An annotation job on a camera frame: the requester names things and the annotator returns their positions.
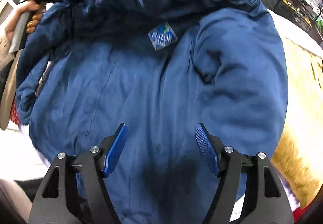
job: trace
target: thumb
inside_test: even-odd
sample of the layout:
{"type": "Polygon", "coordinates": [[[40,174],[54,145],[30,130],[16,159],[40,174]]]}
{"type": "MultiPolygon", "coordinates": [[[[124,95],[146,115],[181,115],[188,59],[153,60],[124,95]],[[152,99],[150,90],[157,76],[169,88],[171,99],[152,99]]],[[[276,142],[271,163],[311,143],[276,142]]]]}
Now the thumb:
{"type": "Polygon", "coordinates": [[[40,8],[40,5],[33,0],[22,2],[18,6],[20,13],[23,13],[24,11],[36,11],[40,8]]]}

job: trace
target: gray handle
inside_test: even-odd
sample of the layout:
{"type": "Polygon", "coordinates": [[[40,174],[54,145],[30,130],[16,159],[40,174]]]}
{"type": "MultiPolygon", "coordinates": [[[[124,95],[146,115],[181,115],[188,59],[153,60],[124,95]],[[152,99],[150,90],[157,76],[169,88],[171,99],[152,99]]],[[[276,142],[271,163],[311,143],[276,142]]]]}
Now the gray handle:
{"type": "Polygon", "coordinates": [[[20,49],[20,43],[22,38],[24,37],[24,32],[26,31],[26,25],[31,13],[32,12],[30,11],[26,11],[22,13],[22,15],[20,16],[18,23],[16,25],[16,28],[14,30],[14,35],[12,37],[9,53],[16,52],[20,49]]]}

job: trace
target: fluffy yellow blanket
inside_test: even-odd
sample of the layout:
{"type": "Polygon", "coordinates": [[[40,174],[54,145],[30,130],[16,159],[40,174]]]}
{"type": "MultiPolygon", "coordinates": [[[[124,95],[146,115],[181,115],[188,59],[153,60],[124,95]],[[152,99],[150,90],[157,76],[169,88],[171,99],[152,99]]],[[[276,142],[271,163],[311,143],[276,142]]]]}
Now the fluffy yellow blanket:
{"type": "Polygon", "coordinates": [[[284,130],[272,164],[291,186],[301,208],[323,183],[322,58],[283,38],[288,105],[284,130]]]}

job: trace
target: red fabric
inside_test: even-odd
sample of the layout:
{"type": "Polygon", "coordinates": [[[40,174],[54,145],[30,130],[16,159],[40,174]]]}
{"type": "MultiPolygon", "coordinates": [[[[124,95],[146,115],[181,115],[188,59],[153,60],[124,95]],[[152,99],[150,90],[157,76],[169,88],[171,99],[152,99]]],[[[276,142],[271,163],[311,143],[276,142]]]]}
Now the red fabric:
{"type": "Polygon", "coordinates": [[[304,209],[300,209],[300,207],[298,207],[294,212],[293,212],[293,216],[294,216],[294,223],[296,223],[296,221],[299,220],[299,218],[301,216],[303,216],[303,214],[308,210],[309,206],[311,204],[309,204],[306,208],[304,209]]]}
{"type": "Polygon", "coordinates": [[[18,113],[17,113],[17,107],[16,102],[13,101],[10,109],[10,120],[14,122],[16,125],[20,124],[18,113]]]}

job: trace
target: human hand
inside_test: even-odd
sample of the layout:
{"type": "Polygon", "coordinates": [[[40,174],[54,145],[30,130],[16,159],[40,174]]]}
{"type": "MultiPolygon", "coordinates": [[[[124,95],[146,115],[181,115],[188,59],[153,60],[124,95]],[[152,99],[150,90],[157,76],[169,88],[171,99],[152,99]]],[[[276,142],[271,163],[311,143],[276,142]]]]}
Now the human hand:
{"type": "MultiPolygon", "coordinates": [[[[11,42],[14,34],[14,30],[18,23],[21,14],[25,11],[39,10],[40,5],[33,0],[22,2],[15,7],[15,9],[9,14],[4,22],[4,29],[7,34],[8,40],[11,42]]],[[[27,33],[32,33],[36,30],[36,26],[39,24],[40,19],[43,17],[43,12],[36,13],[32,20],[27,23],[27,33]]]]}

